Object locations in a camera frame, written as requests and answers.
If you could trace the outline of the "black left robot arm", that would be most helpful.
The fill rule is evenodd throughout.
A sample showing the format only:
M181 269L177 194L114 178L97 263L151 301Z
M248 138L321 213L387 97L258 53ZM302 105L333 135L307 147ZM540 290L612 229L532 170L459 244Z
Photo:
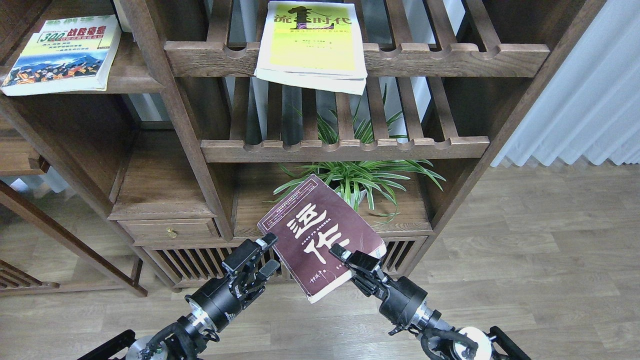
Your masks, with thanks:
M222 266L226 275L213 278L186 295L191 307L187 316L158 331L136 339L133 330L125 330L83 355L85 360L114 360L126 349L127 360L196 360L209 341L219 342L219 333L264 291L270 276L281 266L271 259L258 268L260 259L278 238L272 233L252 241L244 240Z

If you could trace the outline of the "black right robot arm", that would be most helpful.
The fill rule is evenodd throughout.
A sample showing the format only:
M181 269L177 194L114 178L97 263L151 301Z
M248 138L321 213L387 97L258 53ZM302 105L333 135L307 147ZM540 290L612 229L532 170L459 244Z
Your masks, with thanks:
M528 360L528 356L498 326L489 332L473 326L455 328L438 310L427 306L428 293L406 276L393 280L381 260L334 244L329 251L353 273L352 282L367 297L381 300L379 312L395 327L389 335L409 331L430 360Z

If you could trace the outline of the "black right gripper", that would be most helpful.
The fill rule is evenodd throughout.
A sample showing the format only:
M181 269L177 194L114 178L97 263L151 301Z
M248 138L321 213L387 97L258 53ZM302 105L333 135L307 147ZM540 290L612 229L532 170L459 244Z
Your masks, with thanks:
M427 292L406 276L393 280L382 271L381 260L363 251L349 251L333 244L329 253L354 271L351 281L367 297L381 300L379 312L394 326L394 331L422 331L429 322Z

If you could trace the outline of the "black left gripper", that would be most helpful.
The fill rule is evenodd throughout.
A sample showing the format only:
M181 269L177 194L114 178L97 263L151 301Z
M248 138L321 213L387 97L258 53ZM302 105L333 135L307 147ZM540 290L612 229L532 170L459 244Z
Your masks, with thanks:
M185 297L191 307L186 319L196 331L222 332L265 291L265 284L281 264L270 259L257 272L246 272L244 268L256 264L277 241L271 232L255 241L245 239L222 262L228 273L224 278L213 278Z

